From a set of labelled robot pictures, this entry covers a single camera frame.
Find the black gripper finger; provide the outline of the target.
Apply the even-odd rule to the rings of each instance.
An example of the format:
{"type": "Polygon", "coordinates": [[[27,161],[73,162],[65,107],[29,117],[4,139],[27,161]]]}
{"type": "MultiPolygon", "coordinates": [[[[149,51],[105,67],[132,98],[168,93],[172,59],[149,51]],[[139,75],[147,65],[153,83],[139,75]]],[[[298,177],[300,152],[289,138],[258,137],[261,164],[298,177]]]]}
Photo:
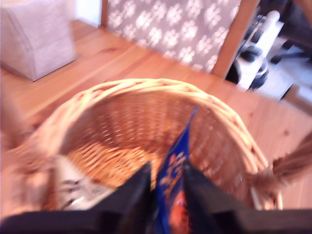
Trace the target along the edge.
{"type": "Polygon", "coordinates": [[[183,163],[183,183],[191,231],[194,234],[242,234],[235,212],[246,205],[189,162],[183,163]]]}
{"type": "Polygon", "coordinates": [[[144,234],[153,204],[151,163],[145,163],[130,179],[102,202],[103,234],[144,234]]]}

